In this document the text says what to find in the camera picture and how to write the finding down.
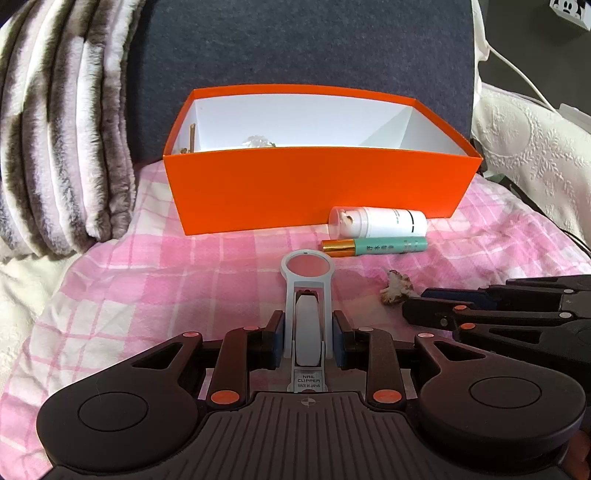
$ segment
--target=dark gray backrest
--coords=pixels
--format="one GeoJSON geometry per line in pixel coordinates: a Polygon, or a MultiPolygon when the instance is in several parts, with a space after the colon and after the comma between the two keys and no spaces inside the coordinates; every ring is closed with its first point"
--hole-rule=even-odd
{"type": "Polygon", "coordinates": [[[410,96],[469,135],[470,0],[148,0],[129,55],[133,159],[161,158],[192,89],[241,83],[410,96]]]}

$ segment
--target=orange box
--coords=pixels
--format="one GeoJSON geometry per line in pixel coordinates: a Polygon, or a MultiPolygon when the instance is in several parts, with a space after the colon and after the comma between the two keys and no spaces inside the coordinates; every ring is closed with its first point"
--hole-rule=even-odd
{"type": "Polygon", "coordinates": [[[446,218],[481,161],[417,100],[313,85],[194,90],[164,149],[186,235],[317,225],[335,205],[446,218]],[[277,147],[245,147],[254,135],[277,147]]]}

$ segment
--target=pink and white cloth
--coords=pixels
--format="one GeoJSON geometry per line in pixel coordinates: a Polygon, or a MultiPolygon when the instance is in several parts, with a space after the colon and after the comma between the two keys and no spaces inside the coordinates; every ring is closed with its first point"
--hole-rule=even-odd
{"type": "MultiPolygon", "coordinates": [[[[36,480],[50,468],[35,432],[49,395],[186,330],[215,339],[266,324],[284,308],[281,258],[327,237],[326,226],[184,236],[162,162],[145,167],[128,233],[70,267],[23,346],[0,400],[0,475],[36,480]]],[[[422,253],[335,259],[333,308],[410,340],[415,330],[379,301],[389,268],[418,291],[591,273],[549,220],[479,176],[451,219],[430,222],[428,241],[422,253]]]]}

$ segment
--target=white bottle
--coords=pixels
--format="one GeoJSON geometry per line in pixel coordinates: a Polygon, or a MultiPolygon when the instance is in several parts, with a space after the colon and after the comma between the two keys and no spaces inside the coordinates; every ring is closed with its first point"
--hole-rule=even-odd
{"type": "Polygon", "coordinates": [[[333,207],[329,215],[329,236],[376,238],[425,236],[427,219],[423,212],[394,208],[333,207]]]}

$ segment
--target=striped fur blanket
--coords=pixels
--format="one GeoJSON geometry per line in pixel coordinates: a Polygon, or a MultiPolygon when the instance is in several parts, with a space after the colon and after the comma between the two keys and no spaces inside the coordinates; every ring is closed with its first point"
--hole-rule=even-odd
{"type": "Polygon", "coordinates": [[[29,0],[0,29],[0,258],[126,232],[126,53],[144,2],[29,0]]]}

